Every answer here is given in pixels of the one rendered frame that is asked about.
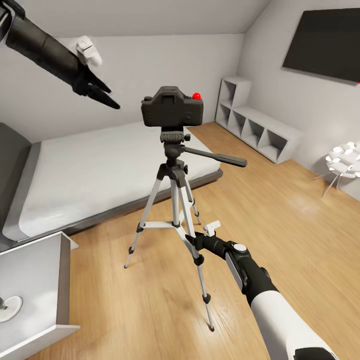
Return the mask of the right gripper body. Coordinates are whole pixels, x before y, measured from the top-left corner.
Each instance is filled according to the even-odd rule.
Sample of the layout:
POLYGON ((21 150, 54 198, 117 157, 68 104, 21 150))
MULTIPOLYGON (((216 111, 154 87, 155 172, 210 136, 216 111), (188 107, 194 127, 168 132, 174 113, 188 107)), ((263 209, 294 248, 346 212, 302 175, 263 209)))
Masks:
POLYGON ((200 251, 202 249, 207 249, 212 253, 215 253, 215 246, 218 241, 221 239, 216 236, 216 231, 214 232, 213 236, 205 236, 200 235, 195 237, 195 249, 200 251))

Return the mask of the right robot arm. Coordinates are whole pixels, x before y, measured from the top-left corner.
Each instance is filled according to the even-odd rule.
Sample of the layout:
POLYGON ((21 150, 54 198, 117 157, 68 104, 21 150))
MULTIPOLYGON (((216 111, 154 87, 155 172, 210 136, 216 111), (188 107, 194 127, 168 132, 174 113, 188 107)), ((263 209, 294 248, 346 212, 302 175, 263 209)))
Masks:
POLYGON ((302 320, 272 283, 270 274, 242 244, 223 241, 214 229, 220 221, 203 226, 185 238, 197 251, 207 249, 226 260, 255 317, 271 360, 339 360, 330 347, 302 320))

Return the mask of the camera tripod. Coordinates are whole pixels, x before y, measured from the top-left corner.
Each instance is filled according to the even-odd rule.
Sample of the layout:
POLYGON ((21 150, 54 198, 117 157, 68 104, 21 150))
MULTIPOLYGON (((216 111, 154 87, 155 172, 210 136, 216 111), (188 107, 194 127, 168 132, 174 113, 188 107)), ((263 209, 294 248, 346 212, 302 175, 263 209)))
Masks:
POLYGON ((137 226, 137 235, 135 238, 135 241, 132 245, 132 247, 129 247, 129 258, 126 262, 126 265, 124 266, 124 269, 127 268, 127 265, 129 263, 129 260, 134 252, 136 243, 138 241, 138 238, 140 236, 140 233, 144 229, 175 229, 177 233, 179 234, 180 238, 184 242, 185 246, 191 253, 194 264, 197 266, 198 276, 200 279, 200 285, 202 288, 202 298, 205 302, 207 314, 209 318, 210 323, 210 329, 212 332, 215 331, 212 318, 210 314, 209 309, 209 302, 211 300, 211 295, 206 292, 203 273, 201 264, 204 263, 204 256, 202 254, 199 254, 199 251, 195 249, 195 246, 193 246, 186 238, 185 230, 181 226, 183 220, 185 219, 188 235, 191 237, 195 236, 192 216, 190 208, 193 207, 195 216, 198 220, 199 225, 200 219, 199 219, 199 212, 196 209, 195 206, 195 199, 193 198, 190 184, 187 178, 188 175, 188 164, 185 165, 185 162, 183 160, 177 159, 181 156, 181 153, 188 152, 208 158, 215 159, 219 162, 227 163, 230 165, 238 166, 245 168, 248 164, 248 161, 243 158, 239 157, 233 157, 229 155, 224 154, 213 154, 211 152, 198 150, 190 147, 186 147, 184 144, 181 144, 181 142, 184 143, 184 141, 190 141, 191 140, 191 134, 183 135, 183 126, 181 127, 164 127, 162 126, 160 140, 162 143, 164 143, 164 153, 167 157, 166 163, 163 163, 160 165, 160 168, 158 170, 156 181, 153 186, 152 192, 150 194, 147 206, 145 208, 144 214, 142 216, 141 222, 138 223, 137 226), (157 195, 158 189, 161 185, 161 182, 163 181, 165 176, 169 176, 170 178, 170 184, 171 184, 171 196, 172 196, 172 213, 173 213, 173 221, 153 221, 153 222, 146 222, 147 216, 149 214, 149 211, 152 207, 152 204, 154 203, 155 197, 157 195), (179 214, 179 196, 180 201, 182 205, 182 211, 179 214))

